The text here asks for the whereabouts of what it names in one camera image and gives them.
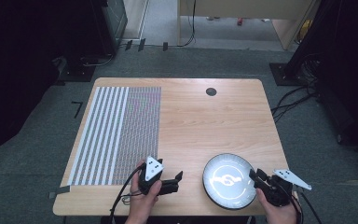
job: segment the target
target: desk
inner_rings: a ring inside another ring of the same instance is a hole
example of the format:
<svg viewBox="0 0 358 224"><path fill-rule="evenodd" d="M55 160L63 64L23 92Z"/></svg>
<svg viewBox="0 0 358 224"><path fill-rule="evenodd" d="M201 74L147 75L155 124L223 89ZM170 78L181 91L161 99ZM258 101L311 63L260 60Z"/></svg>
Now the desk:
<svg viewBox="0 0 358 224"><path fill-rule="evenodd" d="M178 0L177 34L181 16L192 16L195 0ZM195 16L272 19L284 49L289 49L305 20L313 18L320 0L197 0Z"/></svg>
<svg viewBox="0 0 358 224"><path fill-rule="evenodd" d="M159 197L152 216L262 215L258 200L237 211L215 205L202 186L203 169L212 157L233 153L256 169L272 175L287 169L280 138L258 79L112 78L95 81L61 186L66 186L82 131L97 87L161 87L158 157L165 166L161 179L184 172L179 191ZM215 88L217 94L206 94ZM108 216L121 186L71 186L59 194L53 212L58 216ZM127 215L119 203L115 215Z"/></svg>

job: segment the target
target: gray carpet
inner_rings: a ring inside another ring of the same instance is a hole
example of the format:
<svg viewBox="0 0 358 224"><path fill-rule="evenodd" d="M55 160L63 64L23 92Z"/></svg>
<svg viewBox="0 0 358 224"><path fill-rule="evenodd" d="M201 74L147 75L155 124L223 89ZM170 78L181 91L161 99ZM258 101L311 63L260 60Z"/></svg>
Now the gray carpet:
<svg viewBox="0 0 358 224"><path fill-rule="evenodd" d="M27 119L21 132L0 147L0 223L62 223L52 213L47 193L61 183L85 106L97 77L258 78L275 106L293 87L277 87L269 63L286 63L291 52L233 49L120 49L98 67L91 83L53 86ZM290 97L294 101L305 92ZM315 99L290 110L277 123L291 170L313 186L305 192L323 223L358 223L358 149L336 143L333 125ZM304 223L316 223L301 200ZM99 217L68 217L66 223L99 223ZM259 223L265 223L258 217Z"/></svg>

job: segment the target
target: white stripe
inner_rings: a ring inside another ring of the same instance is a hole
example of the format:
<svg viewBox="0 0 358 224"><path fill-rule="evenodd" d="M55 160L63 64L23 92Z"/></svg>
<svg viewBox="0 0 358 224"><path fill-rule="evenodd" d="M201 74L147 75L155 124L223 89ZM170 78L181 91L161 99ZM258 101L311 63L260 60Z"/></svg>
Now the white stripe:
<svg viewBox="0 0 358 224"><path fill-rule="evenodd" d="M124 90L123 88L118 88L116 96L115 96L115 105L117 107L116 107L115 116L114 116L115 121L113 122L114 123L113 132L112 132L111 137L110 137L108 153L106 155L106 163L105 163L105 166L104 166L104 169L103 169L103 181L102 181L103 185L106 185L106 178L109 175L108 167L109 167L110 157L111 157L111 154L112 154L113 143L114 143L114 140L116 138L116 130L117 130L117 122L118 122L118 111L120 110L121 95L122 95L123 90Z"/></svg>
<svg viewBox="0 0 358 224"><path fill-rule="evenodd" d="M103 107L103 110L104 110L104 116L103 116L103 127L101 128L101 134L98 136L98 144L97 144L97 147L95 148L95 156L94 156L94 161L92 163L92 168L91 168L91 171L89 172L90 175L89 175L89 183L88 185L92 185L92 180L94 179L93 177L96 175L95 174L95 166L96 166L96 163L97 163L97 160L99 159L100 157L100 152L101 152L101 142L103 140L103 137L105 136L105 138L107 137L107 131L105 129L105 126L106 126L106 120L108 119L108 117L110 117L110 111L109 111L109 106L110 106L110 101L112 99L112 88L107 88L107 94L106 94L106 99L104 100L105 102L105 106Z"/></svg>
<svg viewBox="0 0 358 224"><path fill-rule="evenodd" d="M106 160L106 157L104 156L104 154L105 154L106 147L107 147L107 140L109 139L109 136L111 136L111 133L112 133L112 123L113 123L112 118L113 118L113 115L114 115L114 110L115 110L115 106L116 106L116 99L117 99L117 91L115 92L115 90L116 90L116 88L113 87L111 95L109 97L109 102L112 102L112 97L113 97L113 95L115 95L114 101L113 101L113 103L111 105L112 108L109 111L109 119L108 119L106 137L104 138L104 141L103 141L102 153L101 153L100 162L99 162L99 166L98 166L97 176L96 176L95 182L94 182L95 185L100 184L99 180L101 178L101 170L103 168L103 161Z"/></svg>
<svg viewBox="0 0 358 224"><path fill-rule="evenodd" d="M115 145L115 152L113 154L112 167L111 167L111 172L110 172L110 176L109 176L108 185L112 184L113 172L115 171L116 157L117 157L117 151L118 151L118 143L120 142L120 134L121 134L121 128L122 128L122 124L123 124L124 114L126 112L126 104L127 104L128 93L129 93L129 87L126 87L125 88L125 95L124 95L124 102L123 102L122 111L121 111L121 114L120 114L121 118L120 118L120 123L119 123L119 126L118 126L117 141L116 141L116 145Z"/></svg>
<svg viewBox="0 0 358 224"><path fill-rule="evenodd" d="M103 120L103 112L105 110L107 92L108 92L108 88L104 87L104 95L103 95L103 99L101 100L102 107L98 111L97 127L95 128L94 135L92 136L91 147L89 148L89 156L87 157L86 167L83 170L83 178L81 180L81 185L86 185L87 176L90 171L90 163L91 163L92 155L94 154L94 151L98 151L98 148L96 148L95 143L97 141L100 141L100 137L101 137L100 130L101 130L101 124L102 124L102 120Z"/></svg>
<svg viewBox="0 0 358 224"><path fill-rule="evenodd" d="M97 102L97 105L96 105L96 108L98 109L100 107L100 103L101 103L101 99L98 100ZM87 155L87 150L89 149L89 144L90 144L90 139L91 139L91 136L92 136L92 132L94 131L94 124L95 124L95 120L96 118L98 117L97 114L98 111L94 114L93 118L92 118L92 123L90 125L90 129L89 129L89 135L87 137L87 141L86 141L86 145L85 145L85 151L83 151L83 155L82 155L82 158L81 158L81 162L80 162L80 168L82 169L83 168L83 165L84 165L84 160L86 159L86 155ZM80 177L81 177L81 174L80 173L77 173L77 177L76 177L76 181L75 181L75 185L78 185L78 182L80 180Z"/></svg>
<svg viewBox="0 0 358 224"><path fill-rule="evenodd" d="M94 110L94 105L95 105L95 102L96 102L97 95L98 95L99 91L100 91L100 88L97 87L95 89L95 92L94 92L94 98L92 99L91 106L89 107L89 115L87 116L86 125L84 126L86 128L89 127L90 117L91 117L92 111ZM78 163L78 160L79 160L79 157L80 157L81 148L82 148L83 143L84 143L84 138L86 137L86 133L87 133L87 130L84 129L83 133L81 135L81 138L80 138L79 146L77 147L77 153L76 153L76 156L75 156L74 164L72 166L71 174L69 174L69 179L68 179L67 185L72 185L72 181L74 179L74 174L75 174L77 163Z"/></svg>

